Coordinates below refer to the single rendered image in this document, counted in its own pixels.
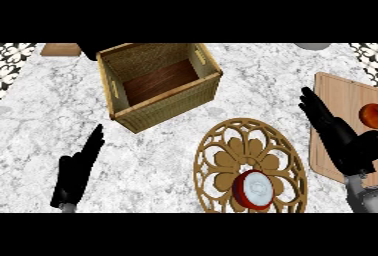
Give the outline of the orange round fruit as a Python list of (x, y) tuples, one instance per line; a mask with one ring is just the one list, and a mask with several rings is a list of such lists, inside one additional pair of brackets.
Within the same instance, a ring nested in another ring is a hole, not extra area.
[(360, 108), (358, 119), (369, 128), (378, 129), (378, 104), (369, 103)]

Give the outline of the square wicker basket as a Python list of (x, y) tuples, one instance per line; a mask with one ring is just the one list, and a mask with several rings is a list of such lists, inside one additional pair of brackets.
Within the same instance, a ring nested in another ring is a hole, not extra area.
[(109, 118), (131, 132), (214, 99), (222, 71), (202, 43), (125, 43), (96, 59)]

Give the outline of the round brown openwork placemat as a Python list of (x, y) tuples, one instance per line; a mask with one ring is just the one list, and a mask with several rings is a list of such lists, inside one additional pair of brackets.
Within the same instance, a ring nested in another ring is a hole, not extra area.
[[(273, 202), (264, 210), (242, 207), (233, 197), (233, 181), (248, 170), (261, 171), (273, 183)], [(208, 213), (305, 209), (307, 178), (296, 151), (282, 133), (258, 120), (233, 118), (209, 129), (194, 154), (193, 182)]]

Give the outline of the red can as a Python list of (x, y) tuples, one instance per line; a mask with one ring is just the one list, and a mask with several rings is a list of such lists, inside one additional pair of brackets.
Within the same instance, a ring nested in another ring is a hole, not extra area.
[(248, 170), (236, 177), (231, 192), (239, 205), (248, 209), (264, 210), (273, 202), (273, 183), (258, 170)]

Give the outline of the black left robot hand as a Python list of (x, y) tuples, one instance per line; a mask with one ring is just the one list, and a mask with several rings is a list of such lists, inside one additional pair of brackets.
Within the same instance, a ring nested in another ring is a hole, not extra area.
[(59, 209), (62, 203), (76, 206), (87, 187), (91, 167), (104, 144), (103, 126), (97, 125), (82, 149), (72, 155), (59, 158), (57, 181), (54, 185), (50, 206)]

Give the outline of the small brown wooden block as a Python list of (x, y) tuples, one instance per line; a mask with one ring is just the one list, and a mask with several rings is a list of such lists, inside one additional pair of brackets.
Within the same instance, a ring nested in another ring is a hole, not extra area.
[(41, 56), (78, 56), (81, 49), (75, 43), (47, 43), (39, 52)]

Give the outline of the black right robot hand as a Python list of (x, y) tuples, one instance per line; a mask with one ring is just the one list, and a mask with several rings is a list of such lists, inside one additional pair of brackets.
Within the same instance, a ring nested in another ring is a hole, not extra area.
[(378, 160), (378, 131), (355, 134), (342, 118), (335, 117), (308, 87), (301, 88), (298, 104), (318, 134), (333, 166), (345, 176), (375, 172)]

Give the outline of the grey round object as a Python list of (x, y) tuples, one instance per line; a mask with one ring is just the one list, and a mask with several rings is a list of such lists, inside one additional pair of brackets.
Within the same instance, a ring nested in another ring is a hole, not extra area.
[(293, 43), (301, 49), (318, 51), (329, 47), (330, 43)]

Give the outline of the pale wooden cutting board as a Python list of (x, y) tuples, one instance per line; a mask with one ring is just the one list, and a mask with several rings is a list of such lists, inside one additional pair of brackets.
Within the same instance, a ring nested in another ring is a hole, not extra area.
[[(366, 104), (378, 104), (378, 87), (317, 72), (313, 91), (330, 113), (344, 119), (355, 133), (361, 134), (369, 131), (370, 128), (358, 119), (358, 111)], [(310, 130), (308, 164), (317, 174), (338, 182), (344, 182), (344, 175), (333, 166), (314, 129)]]

